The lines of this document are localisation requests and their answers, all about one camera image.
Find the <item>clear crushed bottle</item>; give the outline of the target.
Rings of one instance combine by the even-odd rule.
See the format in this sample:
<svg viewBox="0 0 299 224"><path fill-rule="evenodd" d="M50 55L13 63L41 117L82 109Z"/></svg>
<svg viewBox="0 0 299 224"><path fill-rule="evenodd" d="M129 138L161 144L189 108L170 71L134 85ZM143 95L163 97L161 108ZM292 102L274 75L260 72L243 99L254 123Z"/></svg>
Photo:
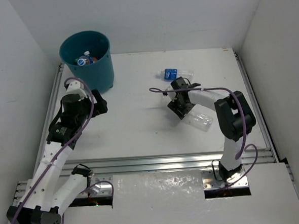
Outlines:
<svg viewBox="0 0 299 224"><path fill-rule="evenodd" d="M173 92L173 88L169 85L163 92L163 98L169 98L170 100L174 100L176 93Z"/></svg>

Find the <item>blue label bottle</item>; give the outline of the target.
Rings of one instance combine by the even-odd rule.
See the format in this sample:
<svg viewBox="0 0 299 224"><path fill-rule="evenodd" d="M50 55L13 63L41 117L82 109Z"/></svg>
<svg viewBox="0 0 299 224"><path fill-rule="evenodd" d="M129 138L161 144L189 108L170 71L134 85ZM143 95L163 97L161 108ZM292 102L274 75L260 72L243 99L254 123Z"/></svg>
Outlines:
<svg viewBox="0 0 299 224"><path fill-rule="evenodd" d="M93 64L93 59L90 56L81 56L75 60L78 66L86 66L88 64Z"/></svg>
<svg viewBox="0 0 299 224"><path fill-rule="evenodd" d="M187 78L188 80L191 80L193 76L194 76L193 71L189 71L189 70L184 71L176 68L167 68L155 73L155 77L157 79L161 79L166 82L173 81L178 77L183 77L183 78Z"/></svg>

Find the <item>orange bottle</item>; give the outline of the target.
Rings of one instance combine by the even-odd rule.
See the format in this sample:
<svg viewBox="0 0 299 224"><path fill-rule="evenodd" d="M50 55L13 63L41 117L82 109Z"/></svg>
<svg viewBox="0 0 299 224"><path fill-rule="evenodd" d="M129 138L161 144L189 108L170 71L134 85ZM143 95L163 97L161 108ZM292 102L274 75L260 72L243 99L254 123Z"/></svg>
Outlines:
<svg viewBox="0 0 299 224"><path fill-rule="evenodd" d="M90 63L97 62L98 59L96 57L92 57L89 51L84 52L84 55L90 60Z"/></svg>

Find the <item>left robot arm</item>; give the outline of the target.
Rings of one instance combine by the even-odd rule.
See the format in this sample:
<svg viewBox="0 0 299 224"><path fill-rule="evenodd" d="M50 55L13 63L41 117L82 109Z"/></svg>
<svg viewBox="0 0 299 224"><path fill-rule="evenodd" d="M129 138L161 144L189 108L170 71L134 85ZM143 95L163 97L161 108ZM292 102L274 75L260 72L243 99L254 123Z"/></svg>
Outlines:
<svg viewBox="0 0 299 224"><path fill-rule="evenodd" d="M10 206L7 219L11 224L62 224L62 216L76 196L90 186L93 171L76 166L59 189L55 186L62 168L73 151L85 125L108 111L107 102L98 90L68 93L49 124L44 153L37 171L18 205Z"/></svg>

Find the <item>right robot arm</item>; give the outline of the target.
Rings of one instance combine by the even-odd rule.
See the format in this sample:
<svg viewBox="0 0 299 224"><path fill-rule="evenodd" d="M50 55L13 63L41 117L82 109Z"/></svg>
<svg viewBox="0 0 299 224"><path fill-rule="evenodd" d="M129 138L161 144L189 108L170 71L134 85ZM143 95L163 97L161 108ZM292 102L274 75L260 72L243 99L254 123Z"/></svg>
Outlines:
<svg viewBox="0 0 299 224"><path fill-rule="evenodd" d="M199 83L186 83L182 77L172 81L163 91L171 101L167 105L180 119L199 105L213 110L224 136L223 154L218 172L223 181L241 171L241 156L246 147L246 137L256 125L256 118L241 91L227 88L203 88Z"/></svg>

